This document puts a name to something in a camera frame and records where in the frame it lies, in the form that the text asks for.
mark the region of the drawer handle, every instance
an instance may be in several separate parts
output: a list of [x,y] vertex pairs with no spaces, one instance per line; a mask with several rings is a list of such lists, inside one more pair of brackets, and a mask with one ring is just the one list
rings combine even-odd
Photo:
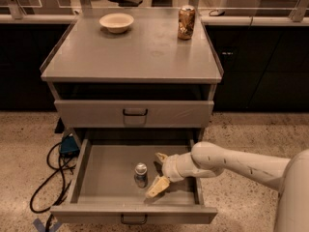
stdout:
[[148,114],[148,109],[145,109],[145,111],[139,112],[139,113],[135,113],[135,112],[128,112],[126,111],[126,109],[123,110],[123,114],[125,116],[146,116]]
[[122,224],[125,224],[125,225],[143,225],[147,222],[147,218],[148,218],[148,216],[145,215],[145,218],[142,221],[125,221],[125,215],[122,214]]

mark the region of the black cabinet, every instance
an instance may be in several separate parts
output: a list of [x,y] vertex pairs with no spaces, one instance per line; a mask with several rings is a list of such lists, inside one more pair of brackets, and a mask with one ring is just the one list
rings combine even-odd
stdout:
[[309,27],[206,30],[224,69],[214,110],[309,110]]
[[40,66],[66,24],[0,24],[0,109],[54,109]]

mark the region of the open drawer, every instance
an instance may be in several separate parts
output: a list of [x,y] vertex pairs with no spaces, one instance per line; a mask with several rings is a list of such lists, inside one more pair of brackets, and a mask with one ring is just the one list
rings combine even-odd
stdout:
[[[185,153],[190,150],[190,140],[107,137],[111,139],[96,140],[87,133],[67,201],[51,208],[57,219],[68,223],[211,223],[217,210],[204,205],[199,179],[186,178],[171,184],[154,199],[145,198],[146,190],[160,172],[155,153]],[[148,167],[145,188],[139,188],[134,181],[138,162]]]

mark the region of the closed drawer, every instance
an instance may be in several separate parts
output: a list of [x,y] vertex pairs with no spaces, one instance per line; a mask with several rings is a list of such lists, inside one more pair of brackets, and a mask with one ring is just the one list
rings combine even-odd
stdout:
[[56,101],[68,128],[204,128],[213,101]]
[[[145,192],[160,172],[156,152],[186,153],[186,145],[108,145],[83,141],[66,203],[53,206],[51,213],[67,223],[211,223],[217,210],[204,205],[200,181],[195,178],[171,184],[154,199]],[[148,186],[134,182],[134,166],[148,167]]]

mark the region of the brown can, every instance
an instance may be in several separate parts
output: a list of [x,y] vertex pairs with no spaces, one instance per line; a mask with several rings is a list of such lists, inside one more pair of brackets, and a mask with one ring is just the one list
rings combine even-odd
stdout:
[[191,5],[184,5],[179,11],[178,38],[190,40],[193,35],[195,9]]

